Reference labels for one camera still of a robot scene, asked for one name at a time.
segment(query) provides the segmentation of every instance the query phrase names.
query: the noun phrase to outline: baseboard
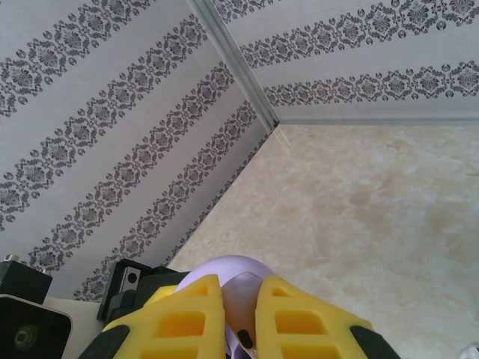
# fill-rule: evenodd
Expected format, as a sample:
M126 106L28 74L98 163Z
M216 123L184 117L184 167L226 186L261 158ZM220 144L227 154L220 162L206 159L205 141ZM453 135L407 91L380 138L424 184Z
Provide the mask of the baseboard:
M281 125L479 126L479 117L286 118Z

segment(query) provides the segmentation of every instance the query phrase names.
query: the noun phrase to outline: corner molding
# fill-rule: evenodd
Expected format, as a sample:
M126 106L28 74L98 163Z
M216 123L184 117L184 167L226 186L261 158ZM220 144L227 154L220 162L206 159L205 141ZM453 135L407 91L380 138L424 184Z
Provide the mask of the corner molding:
M269 102L253 71L243 57L226 24L211 0L188 0L210 39L230 67L235 80L245 93L248 101L260 115L259 118L268 133L279 124L278 115Z

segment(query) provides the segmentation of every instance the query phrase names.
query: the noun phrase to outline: tile floor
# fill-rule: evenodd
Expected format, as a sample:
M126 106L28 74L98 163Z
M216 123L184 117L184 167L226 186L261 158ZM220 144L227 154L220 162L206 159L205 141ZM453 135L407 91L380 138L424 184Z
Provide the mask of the tile floor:
M279 126L171 267L242 254L402 358L479 340L479 127Z

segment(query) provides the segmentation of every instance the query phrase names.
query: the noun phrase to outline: patterned wallpaper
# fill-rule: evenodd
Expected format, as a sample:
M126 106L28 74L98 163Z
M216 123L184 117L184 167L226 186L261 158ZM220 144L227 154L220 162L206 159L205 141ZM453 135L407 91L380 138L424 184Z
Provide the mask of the patterned wallpaper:
M475 0L215 3L282 120L477 119Z
M1 252L99 301L115 260L167 264L267 133L186 0L7 21L23 2L0 14Z

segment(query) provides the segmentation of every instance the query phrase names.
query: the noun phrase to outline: black rubber pad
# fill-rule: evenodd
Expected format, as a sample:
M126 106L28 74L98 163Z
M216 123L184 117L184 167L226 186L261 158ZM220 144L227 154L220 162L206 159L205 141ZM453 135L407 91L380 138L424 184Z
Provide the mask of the black rubber pad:
M245 349L253 348L253 340L251 339L247 331L239 331L238 339L241 345L243 346L243 348Z
M113 359L128 333L129 328L126 325L100 333L78 359Z
M359 325L351 327L350 330L367 359L400 359L380 334Z

